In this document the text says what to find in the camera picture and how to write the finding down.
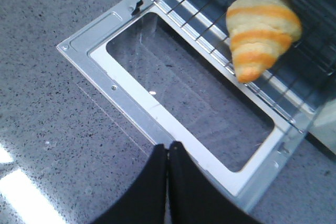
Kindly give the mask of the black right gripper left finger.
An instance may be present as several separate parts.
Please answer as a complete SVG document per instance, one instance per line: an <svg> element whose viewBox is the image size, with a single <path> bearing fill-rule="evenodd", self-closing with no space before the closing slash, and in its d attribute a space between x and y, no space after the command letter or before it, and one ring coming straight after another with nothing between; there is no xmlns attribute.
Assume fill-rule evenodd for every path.
<svg viewBox="0 0 336 224"><path fill-rule="evenodd" d="M93 223L163 223L167 149L158 144L128 190Z"/></svg>

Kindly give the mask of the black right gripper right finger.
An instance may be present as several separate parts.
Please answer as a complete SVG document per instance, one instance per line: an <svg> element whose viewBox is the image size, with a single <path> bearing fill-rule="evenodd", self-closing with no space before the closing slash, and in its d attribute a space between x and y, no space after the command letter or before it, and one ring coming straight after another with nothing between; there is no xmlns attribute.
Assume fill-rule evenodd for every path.
<svg viewBox="0 0 336 224"><path fill-rule="evenodd" d="M211 184L181 142L170 145L168 181L173 223L259 223Z"/></svg>

